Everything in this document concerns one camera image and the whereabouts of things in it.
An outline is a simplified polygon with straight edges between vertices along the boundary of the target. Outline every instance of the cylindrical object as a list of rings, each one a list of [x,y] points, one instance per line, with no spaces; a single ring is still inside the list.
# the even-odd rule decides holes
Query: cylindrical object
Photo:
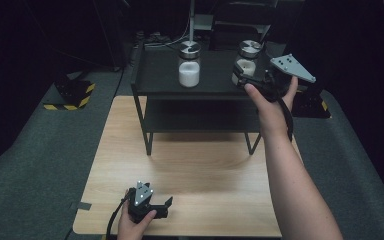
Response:
[[[185,41],[179,47],[179,82],[184,87],[199,83],[201,46],[194,41]]]
[[[238,56],[235,63],[243,70],[243,74],[254,76],[257,68],[258,54],[262,49],[262,45],[252,40],[246,40],[239,44]],[[238,84],[238,76],[232,74],[233,84]]]

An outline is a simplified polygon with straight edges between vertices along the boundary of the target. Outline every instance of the gray carpet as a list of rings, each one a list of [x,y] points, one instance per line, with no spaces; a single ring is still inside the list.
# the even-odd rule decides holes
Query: gray carpet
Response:
[[[114,95],[131,95],[131,67],[96,70],[89,103],[76,111],[39,104],[0,157],[0,239],[64,239],[69,232]],[[331,119],[295,119],[295,136],[346,239],[384,239],[384,186],[334,97]],[[77,235],[68,239],[101,239]]]

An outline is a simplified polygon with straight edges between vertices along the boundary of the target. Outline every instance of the hand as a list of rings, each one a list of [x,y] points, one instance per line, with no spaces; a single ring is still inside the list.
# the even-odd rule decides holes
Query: hand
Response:
[[[121,217],[118,222],[117,240],[141,240],[143,233],[157,214],[156,210],[150,211],[138,224],[131,220],[129,215],[129,201],[127,200],[121,209]]]
[[[298,88],[298,78],[292,77],[291,85],[286,95],[282,98],[289,110],[292,109],[292,103]],[[267,101],[261,93],[251,84],[245,85],[245,91],[252,99],[258,109],[258,116],[261,124],[261,135],[264,139],[269,136],[284,135],[287,137],[287,126],[285,117],[279,103]]]

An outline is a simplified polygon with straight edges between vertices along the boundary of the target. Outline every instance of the black shelf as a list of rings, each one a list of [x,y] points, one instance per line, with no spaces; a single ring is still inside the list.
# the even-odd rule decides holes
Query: black shelf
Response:
[[[236,51],[202,51],[193,88],[179,83],[176,51],[146,51],[141,44],[136,54],[131,87],[148,155],[154,133],[170,132],[244,133],[254,153],[261,135],[251,144],[248,133],[259,133],[259,120],[254,103],[232,83]],[[147,97],[145,111],[139,96]]]
[[[254,103],[241,100],[175,100],[148,97],[147,132],[259,132]]]

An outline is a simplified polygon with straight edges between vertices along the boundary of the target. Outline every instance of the hazard tape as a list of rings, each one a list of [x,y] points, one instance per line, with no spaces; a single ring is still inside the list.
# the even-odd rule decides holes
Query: hazard tape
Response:
[[[43,107],[46,110],[79,110],[86,106],[86,104],[89,102],[90,95],[92,94],[93,89],[95,89],[95,83],[92,83],[85,92],[84,98],[82,101],[80,101],[79,106],[75,106],[73,104],[52,104],[52,103],[46,103],[43,104]]]
[[[326,112],[327,111],[327,104],[325,103],[325,101],[322,101],[322,107]]]

